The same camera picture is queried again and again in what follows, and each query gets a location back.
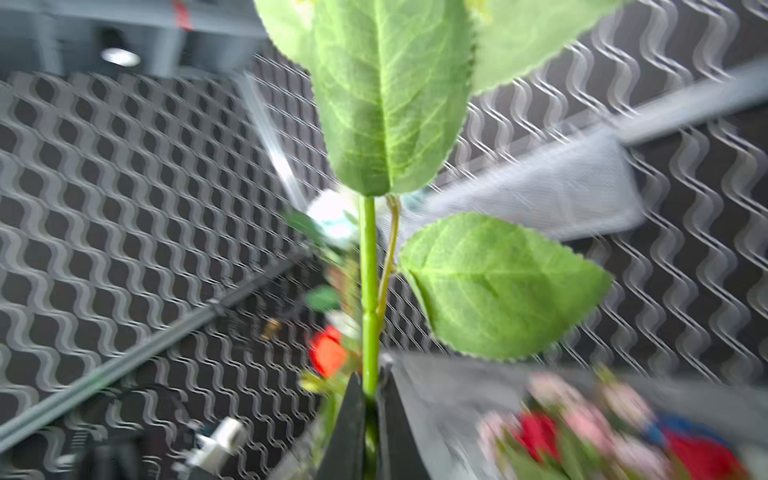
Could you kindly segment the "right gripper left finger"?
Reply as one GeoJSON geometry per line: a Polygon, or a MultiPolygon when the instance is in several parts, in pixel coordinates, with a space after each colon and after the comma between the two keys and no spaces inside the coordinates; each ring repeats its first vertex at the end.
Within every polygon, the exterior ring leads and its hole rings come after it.
{"type": "Polygon", "coordinates": [[[348,381],[335,427],[315,480],[362,480],[365,463],[366,397],[360,375],[348,381]]]}

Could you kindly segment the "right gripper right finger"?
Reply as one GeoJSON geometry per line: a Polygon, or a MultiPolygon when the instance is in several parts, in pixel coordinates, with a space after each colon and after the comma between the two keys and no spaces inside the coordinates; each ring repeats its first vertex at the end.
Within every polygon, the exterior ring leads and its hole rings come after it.
{"type": "Polygon", "coordinates": [[[377,387],[377,478],[429,480],[407,414],[389,366],[381,370],[377,387]]]}

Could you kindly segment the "pink rose spray stem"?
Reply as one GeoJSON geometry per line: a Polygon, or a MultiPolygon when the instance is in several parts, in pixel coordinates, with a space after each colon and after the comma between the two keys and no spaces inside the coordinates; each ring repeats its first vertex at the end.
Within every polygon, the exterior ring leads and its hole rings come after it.
{"type": "Polygon", "coordinates": [[[575,387],[554,373],[529,377],[518,413],[491,412],[478,446],[501,479],[670,479],[657,447],[614,428],[575,387]]]}

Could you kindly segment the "yellow rose stem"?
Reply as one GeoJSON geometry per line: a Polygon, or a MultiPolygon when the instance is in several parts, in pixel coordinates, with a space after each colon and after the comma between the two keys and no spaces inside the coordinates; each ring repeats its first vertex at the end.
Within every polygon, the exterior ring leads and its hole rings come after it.
{"type": "Polygon", "coordinates": [[[388,282],[400,272],[433,335],[482,359],[541,352],[590,314],[613,278],[530,229],[460,213],[377,259],[378,198],[428,185],[472,97],[550,59],[614,1],[259,1],[274,46],[307,69],[328,160],[359,198],[362,388],[379,377],[388,282]]]}

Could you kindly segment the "white light-blue flower stem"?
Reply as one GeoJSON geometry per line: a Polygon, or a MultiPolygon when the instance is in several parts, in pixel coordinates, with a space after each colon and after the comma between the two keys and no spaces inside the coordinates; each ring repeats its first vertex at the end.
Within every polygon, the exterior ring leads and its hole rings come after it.
{"type": "Polygon", "coordinates": [[[325,189],[305,212],[282,214],[286,225],[302,233],[320,261],[324,283],[305,295],[305,303],[351,340],[362,333],[359,225],[355,195],[325,189]]]}

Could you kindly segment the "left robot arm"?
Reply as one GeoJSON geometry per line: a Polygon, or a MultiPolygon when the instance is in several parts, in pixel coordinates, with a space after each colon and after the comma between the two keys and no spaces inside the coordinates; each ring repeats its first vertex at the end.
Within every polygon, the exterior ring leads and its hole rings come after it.
{"type": "MultiPolygon", "coordinates": [[[[185,396],[159,383],[122,388],[101,404],[96,411],[107,414],[132,395],[150,398],[172,407],[175,433],[171,443],[187,453],[195,443],[195,425],[185,396]]],[[[162,468],[146,459],[152,444],[148,426],[130,427],[122,432],[99,436],[79,433],[69,451],[54,460],[62,479],[158,479],[162,468]]]]}

